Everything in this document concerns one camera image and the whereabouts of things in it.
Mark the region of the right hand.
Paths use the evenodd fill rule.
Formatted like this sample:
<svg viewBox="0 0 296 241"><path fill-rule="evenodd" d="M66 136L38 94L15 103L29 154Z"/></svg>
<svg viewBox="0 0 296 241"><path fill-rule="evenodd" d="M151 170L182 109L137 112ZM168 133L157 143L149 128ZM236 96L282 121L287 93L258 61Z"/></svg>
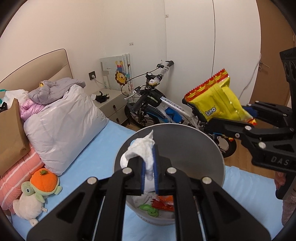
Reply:
<svg viewBox="0 0 296 241"><path fill-rule="evenodd" d="M283 200L281 222L285 226L295 211L295 175L276 172L274 182L276 197Z"/></svg>

